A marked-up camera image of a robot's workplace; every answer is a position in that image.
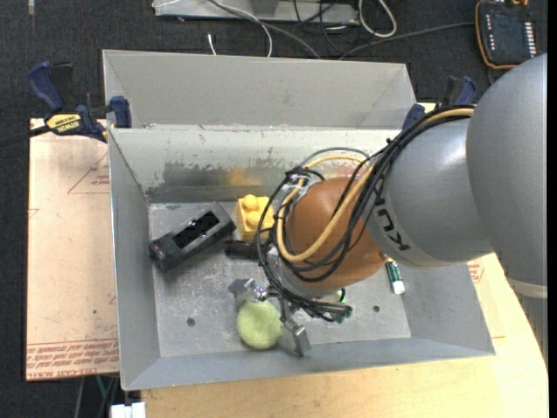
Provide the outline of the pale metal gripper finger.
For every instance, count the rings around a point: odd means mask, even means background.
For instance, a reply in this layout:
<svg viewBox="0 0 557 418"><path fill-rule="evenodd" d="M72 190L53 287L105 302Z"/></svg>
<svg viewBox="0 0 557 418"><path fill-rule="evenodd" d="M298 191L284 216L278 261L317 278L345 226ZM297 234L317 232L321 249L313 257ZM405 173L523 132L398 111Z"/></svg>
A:
<svg viewBox="0 0 557 418"><path fill-rule="evenodd" d="M253 278L234 280L228 286L228 291L234 297L236 308L241 308L246 302L266 300L266 290L260 287Z"/></svg>
<svg viewBox="0 0 557 418"><path fill-rule="evenodd" d="M282 335L279 345L289 354L303 357L311 349L305 326L292 319L282 323Z"/></svg>

